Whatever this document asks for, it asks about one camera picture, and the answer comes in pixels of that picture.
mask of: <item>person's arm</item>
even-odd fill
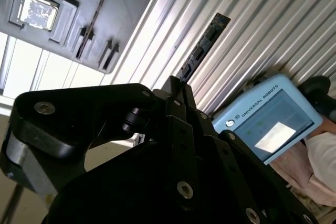
[[[316,130],[314,130],[313,132],[311,132],[308,135],[308,139],[323,134],[324,132],[330,132],[333,134],[336,134],[336,124],[334,124],[333,122],[331,122],[327,117],[322,116],[323,117],[323,122],[322,124],[316,128]]]

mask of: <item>corrugated metal wall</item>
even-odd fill
[[[216,12],[232,21],[190,80],[199,109],[212,113],[265,70],[283,71],[295,83],[317,74],[336,80],[336,0],[154,0],[148,9],[103,84],[160,88]]]

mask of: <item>pink shirt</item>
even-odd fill
[[[301,142],[276,158],[270,166],[291,186],[316,203],[336,207],[336,193],[315,177],[307,148]]]

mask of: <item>black metal bracket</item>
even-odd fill
[[[134,133],[145,140],[84,171],[89,148]],[[50,206],[47,223],[317,223],[237,135],[218,136],[176,77],[153,92],[125,84],[19,96],[0,167]]]

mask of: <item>white sleeve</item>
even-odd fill
[[[326,132],[306,140],[315,177],[336,191],[336,135]]]

